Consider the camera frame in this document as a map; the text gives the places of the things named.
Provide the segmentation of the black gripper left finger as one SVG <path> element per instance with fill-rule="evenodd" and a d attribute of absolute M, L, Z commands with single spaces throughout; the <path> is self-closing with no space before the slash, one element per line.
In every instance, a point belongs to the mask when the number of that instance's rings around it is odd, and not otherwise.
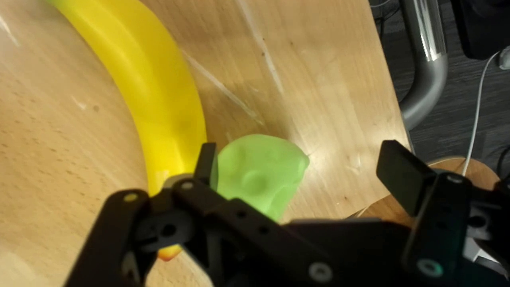
<path fill-rule="evenodd" d="M 216 184 L 216 145 L 213 142 L 205 142 L 200 147 L 194 177 L 207 187 Z"/>

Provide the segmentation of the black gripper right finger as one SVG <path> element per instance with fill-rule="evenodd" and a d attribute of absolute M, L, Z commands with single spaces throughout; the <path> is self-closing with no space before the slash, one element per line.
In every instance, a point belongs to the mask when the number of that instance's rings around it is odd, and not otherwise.
<path fill-rule="evenodd" d="M 379 148 L 376 176 L 411 217 L 417 217 L 436 172 L 398 140 L 384 140 Z"/>

